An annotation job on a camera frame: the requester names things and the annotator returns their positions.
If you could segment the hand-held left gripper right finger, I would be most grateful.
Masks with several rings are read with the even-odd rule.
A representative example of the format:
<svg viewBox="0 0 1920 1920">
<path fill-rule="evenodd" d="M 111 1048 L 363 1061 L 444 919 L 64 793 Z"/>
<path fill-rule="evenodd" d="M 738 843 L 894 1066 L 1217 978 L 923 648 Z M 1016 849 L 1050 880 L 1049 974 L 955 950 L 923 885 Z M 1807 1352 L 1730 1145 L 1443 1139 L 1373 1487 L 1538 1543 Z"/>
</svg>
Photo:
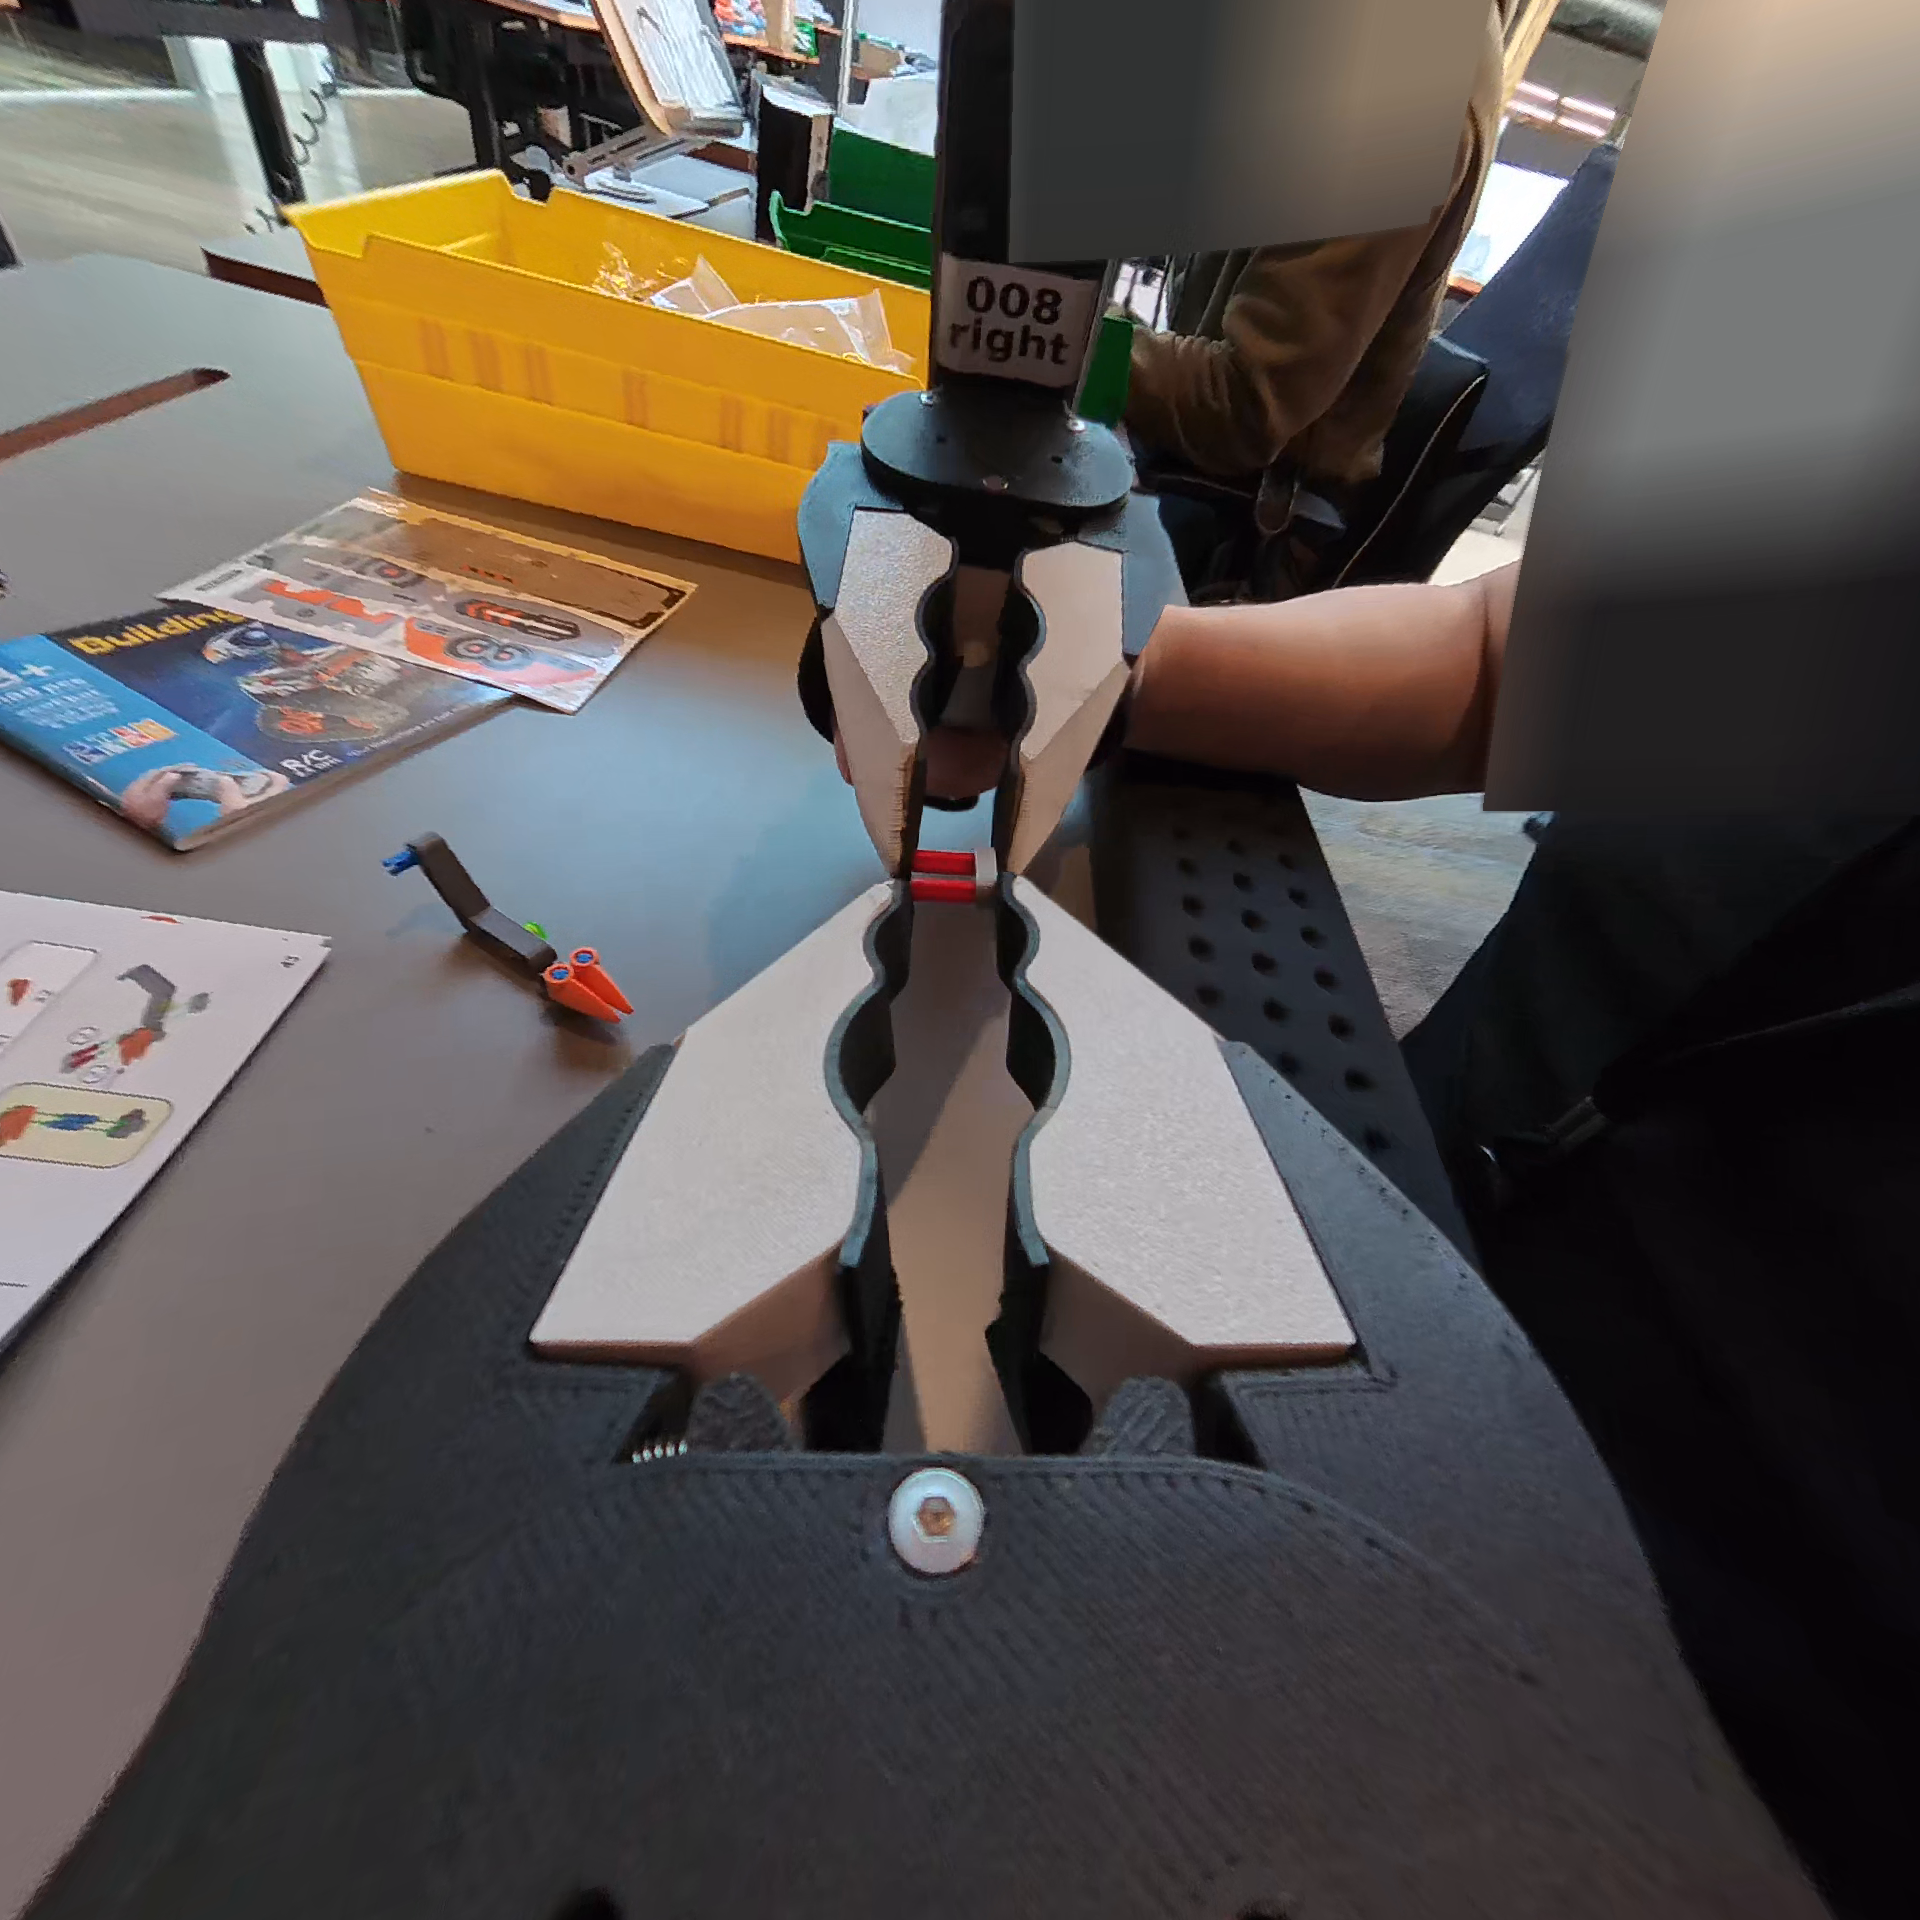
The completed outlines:
<svg viewBox="0 0 1920 1920">
<path fill-rule="evenodd" d="M 1024 1454 L 1129 1377 L 1333 1369 L 1360 1335 L 1215 1029 L 1028 880 L 995 892 L 1016 1139 L 988 1352 Z"/>
</svg>

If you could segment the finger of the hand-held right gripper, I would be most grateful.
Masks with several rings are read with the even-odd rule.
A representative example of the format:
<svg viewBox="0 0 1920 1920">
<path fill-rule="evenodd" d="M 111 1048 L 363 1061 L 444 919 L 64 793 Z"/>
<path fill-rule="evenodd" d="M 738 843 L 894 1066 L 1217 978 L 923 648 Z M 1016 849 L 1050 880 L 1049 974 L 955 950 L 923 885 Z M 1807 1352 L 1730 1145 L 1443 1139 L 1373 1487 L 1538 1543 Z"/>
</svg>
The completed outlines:
<svg viewBox="0 0 1920 1920">
<path fill-rule="evenodd" d="M 1060 827 L 1129 684 L 1122 556 L 1093 543 L 1028 549 L 1008 594 L 995 719 L 1008 739 L 992 845 L 1023 875 Z"/>
<path fill-rule="evenodd" d="M 888 875 L 918 849 L 923 723 L 918 688 L 938 651 L 932 598 L 955 586 L 955 543 L 920 520 L 858 506 L 830 608 L 834 734 L 857 807 Z"/>
</svg>

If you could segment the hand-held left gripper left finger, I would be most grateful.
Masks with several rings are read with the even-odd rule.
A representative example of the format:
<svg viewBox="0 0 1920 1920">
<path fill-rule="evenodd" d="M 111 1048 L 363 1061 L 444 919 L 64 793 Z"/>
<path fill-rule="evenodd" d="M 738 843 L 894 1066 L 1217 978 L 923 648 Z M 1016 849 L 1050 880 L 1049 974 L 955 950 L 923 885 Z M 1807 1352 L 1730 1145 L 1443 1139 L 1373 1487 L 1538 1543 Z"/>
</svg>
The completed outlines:
<svg viewBox="0 0 1920 1920">
<path fill-rule="evenodd" d="M 818 1451 L 888 1426 L 901 1302 L 879 1145 L 905 888 L 881 882 L 676 1041 L 531 1323 L 556 1363 L 756 1377 Z"/>
</svg>

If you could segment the grey beam with orange claws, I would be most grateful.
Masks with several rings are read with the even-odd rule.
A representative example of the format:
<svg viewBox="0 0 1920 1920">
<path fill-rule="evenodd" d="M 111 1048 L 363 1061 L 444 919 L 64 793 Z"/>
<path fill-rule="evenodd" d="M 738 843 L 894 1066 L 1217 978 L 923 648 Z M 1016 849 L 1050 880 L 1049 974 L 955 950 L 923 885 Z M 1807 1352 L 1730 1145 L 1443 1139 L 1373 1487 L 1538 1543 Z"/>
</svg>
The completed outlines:
<svg viewBox="0 0 1920 1920">
<path fill-rule="evenodd" d="M 383 871 L 395 880 L 419 871 L 449 904 L 467 944 L 527 979 L 562 1011 L 600 1024 L 616 1024 L 635 1016 L 630 996 L 614 983 L 596 948 L 556 948 L 539 923 L 513 922 L 490 903 L 438 834 L 407 839 L 383 860 Z"/>
</svg>

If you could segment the person's right forearm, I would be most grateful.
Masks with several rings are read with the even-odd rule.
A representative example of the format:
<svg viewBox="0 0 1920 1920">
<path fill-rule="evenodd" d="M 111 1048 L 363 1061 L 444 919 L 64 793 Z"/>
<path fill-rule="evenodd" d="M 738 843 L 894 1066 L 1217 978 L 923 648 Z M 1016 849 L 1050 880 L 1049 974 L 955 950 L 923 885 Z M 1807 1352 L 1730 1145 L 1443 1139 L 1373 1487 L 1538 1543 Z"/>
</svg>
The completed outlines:
<svg viewBox="0 0 1920 1920">
<path fill-rule="evenodd" d="M 1134 670 L 1122 744 L 1337 801 L 1477 793 L 1519 576 L 1512 563 L 1459 586 L 1166 610 Z"/>
</svg>

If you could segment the grey desk with wooden edge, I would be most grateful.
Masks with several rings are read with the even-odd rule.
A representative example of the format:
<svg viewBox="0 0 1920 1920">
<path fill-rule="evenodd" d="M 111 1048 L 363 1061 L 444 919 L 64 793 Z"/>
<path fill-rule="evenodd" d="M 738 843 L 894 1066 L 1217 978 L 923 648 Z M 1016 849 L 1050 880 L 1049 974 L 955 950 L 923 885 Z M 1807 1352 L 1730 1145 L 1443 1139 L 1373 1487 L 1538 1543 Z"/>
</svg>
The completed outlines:
<svg viewBox="0 0 1920 1920">
<path fill-rule="evenodd" d="M 630 1463 L 651 1388 L 478 1325 L 455 1225 L 578 1171 L 637 1041 L 547 1022 L 407 922 L 440 827 L 611 948 L 654 1040 L 843 903 L 857 827 L 789 702 L 789 572 L 709 594 L 582 719 L 516 711 L 200 856 L 5 753 L 5 882 L 322 931 L 334 959 L 5 1363 L 5 1918 L 1304 1918 L 1252 1766 L 1203 1756 L 1204 1617 L 1089 1500 L 988 1472 L 1096 1573 L 1016 1621 L 884 1543 L 872 1458 Z M 297 1426 L 426 1262 L 452 1323 Z"/>
</svg>

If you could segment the person's right hand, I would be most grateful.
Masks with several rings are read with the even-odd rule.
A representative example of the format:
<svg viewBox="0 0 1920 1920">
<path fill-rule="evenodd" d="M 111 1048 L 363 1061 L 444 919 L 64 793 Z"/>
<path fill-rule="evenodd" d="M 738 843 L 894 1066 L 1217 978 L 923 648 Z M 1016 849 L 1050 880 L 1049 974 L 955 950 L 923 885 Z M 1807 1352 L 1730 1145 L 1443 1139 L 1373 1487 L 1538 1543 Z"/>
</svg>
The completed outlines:
<svg viewBox="0 0 1920 1920">
<path fill-rule="evenodd" d="M 988 728 L 941 726 L 923 734 L 923 807 L 966 812 L 995 793 L 1008 760 L 1008 743 Z"/>
</svg>

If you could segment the green plastic bin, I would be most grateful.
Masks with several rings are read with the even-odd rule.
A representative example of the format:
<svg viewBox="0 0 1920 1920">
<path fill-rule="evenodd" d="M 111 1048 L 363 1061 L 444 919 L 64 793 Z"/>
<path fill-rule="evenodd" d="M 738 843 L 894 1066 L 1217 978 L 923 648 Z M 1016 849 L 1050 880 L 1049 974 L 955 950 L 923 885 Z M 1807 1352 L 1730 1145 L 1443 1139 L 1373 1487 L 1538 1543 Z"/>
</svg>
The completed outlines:
<svg viewBox="0 0 1920 1920">
<path fill-rule="evenodd" d="M 830 133 L 830 207 L 905 230 L 935 230 L 938 158 L 835 121 Z"/>
<path fill-rule="evenodd" d="M 813 198 L 813 207 L 786 207 L 770 194 L 770 233 L 785 252 L 818 257 L 857 273 L 894 280 L 932 290 L 935 235 L 905 221 L 888 221 L 869 214 Z M 1129 351 L 1136 322 L 1116 306 L 1106 306 L 1077 413 L 1099 426 L 1120 426 L 1129 396 Z"/>
</svg>

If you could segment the clear plastic parts bags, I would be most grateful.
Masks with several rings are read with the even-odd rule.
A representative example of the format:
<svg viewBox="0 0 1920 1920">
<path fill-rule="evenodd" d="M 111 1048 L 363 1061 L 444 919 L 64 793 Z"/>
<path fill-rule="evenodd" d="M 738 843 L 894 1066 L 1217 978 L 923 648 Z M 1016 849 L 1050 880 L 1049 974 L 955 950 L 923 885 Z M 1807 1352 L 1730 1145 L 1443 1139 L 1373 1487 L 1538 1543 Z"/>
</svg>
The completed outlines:
<svg viewBox="0 0 1920 1920">
<path fill-rule="evenodd" d="M 637 268 L 621 245 L 603 243 L 596 290 L 683 321 L 733 327 L 757 340 L 849 355 L 884 372 L 913 372 L 913 359 L 893 340 L 888 313 L 874 290 L 847 298 L 738 302 L 727 280 L 701 255 L 692 263 L 671 257 L 671 268 L 690 271 L 671 279 L 664 268 Z"/>
</svg>

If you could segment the black perforated panel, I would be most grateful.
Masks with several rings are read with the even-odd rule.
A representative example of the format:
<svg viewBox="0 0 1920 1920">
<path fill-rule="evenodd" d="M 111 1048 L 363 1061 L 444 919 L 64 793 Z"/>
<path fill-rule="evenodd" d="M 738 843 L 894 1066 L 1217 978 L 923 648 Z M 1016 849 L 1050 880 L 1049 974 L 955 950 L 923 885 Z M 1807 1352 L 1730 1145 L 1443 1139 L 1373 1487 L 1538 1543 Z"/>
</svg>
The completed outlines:
<svg viewBox="0 0 1920 1920">
<path fill-rule="evenodd" d="M 1477 1262 L 1299 787 L 1120 749 L 1091 776 L 1096 935 L 1252 1044 Z"/>
</svg>

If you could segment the yellow plastic bin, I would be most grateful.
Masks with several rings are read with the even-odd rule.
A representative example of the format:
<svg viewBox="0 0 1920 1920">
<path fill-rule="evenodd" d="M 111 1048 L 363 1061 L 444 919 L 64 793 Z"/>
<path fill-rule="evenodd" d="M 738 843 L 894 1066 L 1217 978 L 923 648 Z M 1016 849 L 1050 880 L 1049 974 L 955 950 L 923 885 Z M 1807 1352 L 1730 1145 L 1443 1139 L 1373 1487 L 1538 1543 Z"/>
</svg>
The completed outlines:
<svg viewBox="0 0 1920 1920">
<path fill-rule="evenodd" d="M 407 477 L 797 563 L 830 444 L 923 386 L 923 290 L 498 169 L 291 226 Z M 707 263 L 750 304 L 874 293 L 905 372 L 621 298 L 616 263 L 660 285 Z"/>
</svg>

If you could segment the robot sticker sheet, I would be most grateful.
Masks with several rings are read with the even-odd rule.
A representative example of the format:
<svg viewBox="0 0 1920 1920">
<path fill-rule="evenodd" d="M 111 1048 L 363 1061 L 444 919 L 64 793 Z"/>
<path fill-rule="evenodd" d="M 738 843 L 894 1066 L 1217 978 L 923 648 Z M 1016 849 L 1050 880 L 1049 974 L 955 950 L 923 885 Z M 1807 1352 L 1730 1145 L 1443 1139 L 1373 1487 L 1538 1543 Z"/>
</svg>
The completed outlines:
<svg viewBox="0 0 1920 1920">
<path fill-rule="evenodd" d="M 162 587 L 291 634 L 438 670 L 562 714 L 695 594 L 692 581 L 369 491 Z"/>
</svg>

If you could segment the wooden clipboard with paper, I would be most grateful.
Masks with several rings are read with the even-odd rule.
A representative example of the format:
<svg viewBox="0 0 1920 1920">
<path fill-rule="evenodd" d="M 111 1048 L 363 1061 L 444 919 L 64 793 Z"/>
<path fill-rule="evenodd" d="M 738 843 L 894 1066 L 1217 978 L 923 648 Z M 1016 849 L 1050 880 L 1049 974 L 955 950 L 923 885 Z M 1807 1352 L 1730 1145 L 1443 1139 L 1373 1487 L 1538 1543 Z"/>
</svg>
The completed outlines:
<svg viewBox="0 0 1920 1920">
<path fill-rule="evenodd" d="M 630 184 L 654 159 L 701 158 L 748 133 L 733 51 L 709 2 L 589 2 L 590 30 L 556 27 L 530 51 L 498 36 L 500 124 L 519 194 Z"/>
</svg>

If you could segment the open white instruction booklet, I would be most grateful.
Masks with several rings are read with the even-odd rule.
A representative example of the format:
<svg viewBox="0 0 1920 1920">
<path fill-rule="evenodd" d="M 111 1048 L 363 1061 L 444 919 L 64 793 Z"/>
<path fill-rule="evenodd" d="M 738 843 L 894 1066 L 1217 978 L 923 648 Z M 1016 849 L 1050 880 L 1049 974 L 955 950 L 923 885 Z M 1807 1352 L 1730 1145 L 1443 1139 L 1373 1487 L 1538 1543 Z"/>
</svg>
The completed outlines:
<svg viewBox="0 0 1920 1920">
<path fill-rule="evenodd" d="M 311 931 L 5 896 L 5 1350 L 331 954 Z"/>
</svg>

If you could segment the blue cover manual booklet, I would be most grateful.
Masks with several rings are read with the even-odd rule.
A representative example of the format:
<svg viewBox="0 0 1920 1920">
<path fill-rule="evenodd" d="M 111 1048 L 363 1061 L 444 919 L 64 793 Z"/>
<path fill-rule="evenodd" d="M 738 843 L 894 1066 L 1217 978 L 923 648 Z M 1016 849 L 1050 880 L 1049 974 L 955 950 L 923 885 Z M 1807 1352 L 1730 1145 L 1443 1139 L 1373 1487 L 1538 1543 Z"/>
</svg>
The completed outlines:
<svg viewBox="0 0 1920 1920">
<path fill-rule="evenodd" d="M 5 639 L 5 743 L 173 852 L 511 704 L 494 686 L 197 603 Z"/>
</svg>

